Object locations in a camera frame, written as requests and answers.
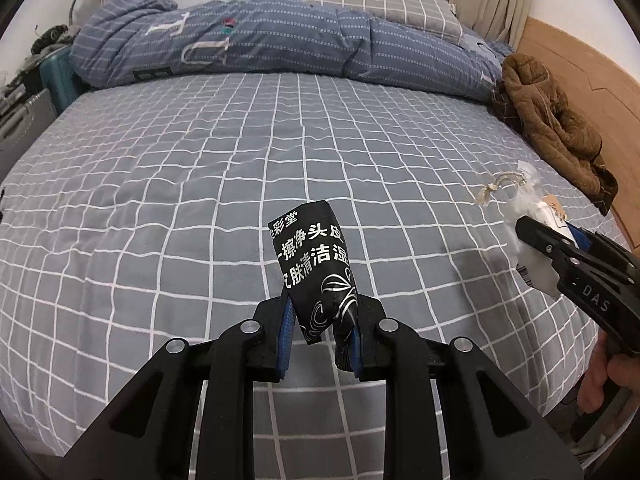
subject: brown tag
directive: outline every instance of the brown tag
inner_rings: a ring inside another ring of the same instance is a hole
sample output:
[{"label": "brown tag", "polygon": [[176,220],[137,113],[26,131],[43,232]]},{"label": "brown tag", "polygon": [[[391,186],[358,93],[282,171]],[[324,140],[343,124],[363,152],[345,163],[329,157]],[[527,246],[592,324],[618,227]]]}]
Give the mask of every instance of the brown tag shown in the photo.
[{"label": "brown tag", "polygon": [[562,220],[564,220],[565,222],[567,221],[568,216],[564,212],[564,208],[562,208],[562,205],[560,204],[557,196],[547,195],[542,200],[548,203],[551,206],[551,209],[554,210],[554,213],[556,213]]}]

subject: blue blanket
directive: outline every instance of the blue blanket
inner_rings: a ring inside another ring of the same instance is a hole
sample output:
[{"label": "blue blanket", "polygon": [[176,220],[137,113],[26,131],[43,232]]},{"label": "blue blanket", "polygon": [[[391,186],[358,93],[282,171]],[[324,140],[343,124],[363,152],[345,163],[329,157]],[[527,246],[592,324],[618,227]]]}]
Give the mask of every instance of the blue blanket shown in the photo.
[{"label": "blue blanket", "polygon": [[108,0],[70,61],[96,88],[158,76],[311,72],[487,102],[496,64],[426,32],[300,0]]}]

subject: rope drawstring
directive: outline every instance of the rope drawstring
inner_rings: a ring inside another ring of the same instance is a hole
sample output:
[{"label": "rope drawstring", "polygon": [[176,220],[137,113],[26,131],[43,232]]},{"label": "rope drawstring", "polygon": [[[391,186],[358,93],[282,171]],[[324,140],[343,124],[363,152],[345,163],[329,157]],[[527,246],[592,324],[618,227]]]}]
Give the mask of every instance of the rope drawstring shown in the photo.
[{"label": "rope drawstring", "polygon": [[484,184],[484,186],[482,186],[482,189],[476,195],[476,204],[482,206],[487,205],[491,199],[491,193],[498,191],[500,185],[506,180],[513,182],[517,187],[523,186],[527,182],[526,177],[517,171],[497,173],[494,176],[494,181],[492,183]]}]

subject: brown jacket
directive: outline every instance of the brown jacket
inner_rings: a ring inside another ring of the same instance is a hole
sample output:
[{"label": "brown jacket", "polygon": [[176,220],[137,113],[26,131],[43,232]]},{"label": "brown jacket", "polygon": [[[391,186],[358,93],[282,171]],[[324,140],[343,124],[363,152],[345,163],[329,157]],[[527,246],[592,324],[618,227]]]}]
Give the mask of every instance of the brown jacket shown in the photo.
[{"label": "brown jacket", "polygon": [[[553,74],[534,57],[511,54],[502,64],[502,76],[504,91],[498,88],[492,101],[498,116],[513,127],[521,122],[516,130],[540,158],[606,215],[618,183],[600,155],[600,134],[571,109]],[[514,108],[520,120],[508,121]]]}]

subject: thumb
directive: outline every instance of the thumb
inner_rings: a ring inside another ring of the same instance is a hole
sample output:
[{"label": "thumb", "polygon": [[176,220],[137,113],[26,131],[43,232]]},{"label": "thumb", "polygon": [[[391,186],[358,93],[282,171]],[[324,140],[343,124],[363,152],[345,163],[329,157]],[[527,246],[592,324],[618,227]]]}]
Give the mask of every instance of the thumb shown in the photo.
[{"label": "thumb", "polygon": [[640,395],[640,358],[624,354],[613,356],[607,365],[607,374],[618,386],[625,386]]}]

